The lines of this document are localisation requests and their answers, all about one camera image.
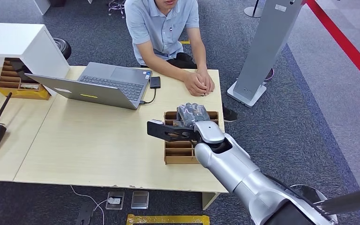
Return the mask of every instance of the man's hand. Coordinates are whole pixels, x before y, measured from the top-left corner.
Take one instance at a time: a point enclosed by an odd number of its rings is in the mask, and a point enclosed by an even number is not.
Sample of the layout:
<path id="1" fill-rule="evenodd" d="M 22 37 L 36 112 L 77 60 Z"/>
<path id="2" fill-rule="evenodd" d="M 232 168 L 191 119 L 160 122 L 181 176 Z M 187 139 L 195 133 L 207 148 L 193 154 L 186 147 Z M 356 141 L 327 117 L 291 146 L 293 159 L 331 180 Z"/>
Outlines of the man's hand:
<path id="1" fill-rule="evenodd" d="M 206 86 L 206 93 L 208 95 L 215 89 L 215 83 L 213 82 L 212 78 L 208 74 L 207 69 L 199 69 L 197 73 L 200 75 L 199 81 Z"/>
<path id="2" fill-rule="evenodd" d="M 200 82 L 203 79 L 198 73 L 188 73 L 184 77 L 183 82 L 191 95 L 203 96 L 207 92 L 207 87 Z"/>

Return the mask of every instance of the cardboard organizer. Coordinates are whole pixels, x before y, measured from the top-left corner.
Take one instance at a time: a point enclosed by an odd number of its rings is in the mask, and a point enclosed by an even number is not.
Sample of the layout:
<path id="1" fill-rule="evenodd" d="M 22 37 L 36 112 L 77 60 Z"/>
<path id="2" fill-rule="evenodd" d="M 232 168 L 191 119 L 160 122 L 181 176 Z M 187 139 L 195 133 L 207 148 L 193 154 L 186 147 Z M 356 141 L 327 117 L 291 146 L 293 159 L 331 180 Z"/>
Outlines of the cardboard organizer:
<path id="1" fill-rule="evenodd" d="M 164 122 L 173 125 L 176 120 L 175 111 L 165 112 Z M 218 124 L 218 112 L 208 111 L 210 120 Z M 165 141 L 165 164 L 199 164 L 195 158 L 195 150 L 189 141 L 167 142 Z"/>
<path id="2" fill-rule="evenodd" d="M 20 76 L 15 71 L 10 61 L 5 59 L 0 74 L 0 93 L 7 96 L 12 93 L 12 98 L 29 98 L 48 100 L 50 97 L 46 88 L 39 83 L 22 82 Z"/>

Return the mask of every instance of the black phone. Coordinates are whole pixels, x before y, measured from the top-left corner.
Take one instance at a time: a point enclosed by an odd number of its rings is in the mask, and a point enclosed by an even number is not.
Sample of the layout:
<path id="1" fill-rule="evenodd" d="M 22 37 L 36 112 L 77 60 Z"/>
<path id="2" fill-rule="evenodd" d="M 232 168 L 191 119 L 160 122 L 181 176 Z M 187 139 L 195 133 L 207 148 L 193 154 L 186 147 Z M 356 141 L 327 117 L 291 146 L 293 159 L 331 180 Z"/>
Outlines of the black phone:
<path id="1" fill-rule="evenodd" d="M 150 88 L 161 88 L 161 77 L 160 76 L 153 76 L 150 78 Z"/>

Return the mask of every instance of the laptop lid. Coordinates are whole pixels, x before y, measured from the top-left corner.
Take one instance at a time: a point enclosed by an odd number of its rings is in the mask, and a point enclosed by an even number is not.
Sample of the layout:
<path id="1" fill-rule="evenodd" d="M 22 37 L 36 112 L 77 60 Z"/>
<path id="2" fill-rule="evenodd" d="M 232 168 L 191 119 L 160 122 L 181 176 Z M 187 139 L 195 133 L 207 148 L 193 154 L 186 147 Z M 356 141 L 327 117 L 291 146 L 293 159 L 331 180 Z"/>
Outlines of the laptop lid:
<path id="1" fill-rule="evenodd" d="M 137 109 L 137 107 L 131 103 L 119 89 L 114 87 L 35 74 L 26 75 L 69 99 L 111 105 L 126 109 Z"/>

